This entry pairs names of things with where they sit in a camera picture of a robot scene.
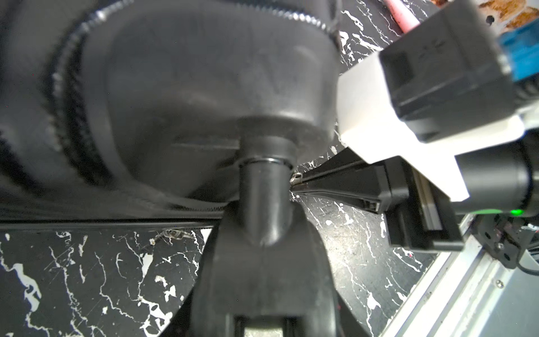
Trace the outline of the purple pink garden fork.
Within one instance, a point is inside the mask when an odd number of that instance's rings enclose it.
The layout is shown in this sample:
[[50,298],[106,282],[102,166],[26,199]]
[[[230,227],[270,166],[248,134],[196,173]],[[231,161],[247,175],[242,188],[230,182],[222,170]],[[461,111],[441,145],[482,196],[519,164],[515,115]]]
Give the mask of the purple pink garden fork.
[[401,0],[384,0],[384,3],[404,34],[420,25],[420,21]]

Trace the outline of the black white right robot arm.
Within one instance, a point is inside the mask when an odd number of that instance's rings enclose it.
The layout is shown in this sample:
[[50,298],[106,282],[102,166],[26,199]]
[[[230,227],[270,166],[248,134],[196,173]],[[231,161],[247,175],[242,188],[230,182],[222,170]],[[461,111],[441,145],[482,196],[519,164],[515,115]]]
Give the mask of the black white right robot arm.
[[462,202],[400,157],[368,164],[350,149],[295,178],[292,191],[382,214],[390,244],[411,251],[462,250],[460,219],[472,215],[479,243],[504,267],[518,268],[538,231],[538,132],[456,161],[469,193]]

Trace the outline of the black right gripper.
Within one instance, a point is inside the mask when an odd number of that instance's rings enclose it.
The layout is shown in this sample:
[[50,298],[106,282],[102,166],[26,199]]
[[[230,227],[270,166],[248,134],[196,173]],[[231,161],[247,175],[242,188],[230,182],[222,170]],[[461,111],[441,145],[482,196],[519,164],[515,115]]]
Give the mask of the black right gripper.
[[366,162],[347,147],[302,173],[291,191],[370,213],[385,212],[393,247],[430,253],[463,249],[463,235],[449,197],[409,163],[394,157],[384,161],[385,168],[355,165]]

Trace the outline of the silver white zipper pull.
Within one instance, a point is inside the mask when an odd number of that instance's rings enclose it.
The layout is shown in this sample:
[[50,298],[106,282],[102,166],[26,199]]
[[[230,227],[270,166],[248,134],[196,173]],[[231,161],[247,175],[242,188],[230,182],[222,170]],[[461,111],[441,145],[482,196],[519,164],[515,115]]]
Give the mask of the silver white zipper pull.
[[291,185],[297,185],[302,182],[303,174],[301,172],[293,172],[290,179]]

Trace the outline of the black hard-shell suitcase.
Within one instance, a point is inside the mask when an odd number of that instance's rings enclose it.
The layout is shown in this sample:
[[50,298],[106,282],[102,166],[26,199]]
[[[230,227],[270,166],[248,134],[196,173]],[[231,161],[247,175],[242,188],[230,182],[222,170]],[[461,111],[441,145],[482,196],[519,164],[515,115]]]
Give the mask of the black hard-shell suitcase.
[[3,1],[1,224],[212,225],[167,336],[341,336],[290,199],[332,141],[339,1]]

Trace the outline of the aluminium front rail frame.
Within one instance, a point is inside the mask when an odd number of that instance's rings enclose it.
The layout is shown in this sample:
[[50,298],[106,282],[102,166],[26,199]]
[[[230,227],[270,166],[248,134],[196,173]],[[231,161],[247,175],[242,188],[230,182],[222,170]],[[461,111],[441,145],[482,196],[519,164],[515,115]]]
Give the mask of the aluminium front rail frame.
[[472,234],[478,217],[460,224],[461,252],[441,253],[415,285],[383,336],[537,336],[537,261],[524,251],[510,269]]

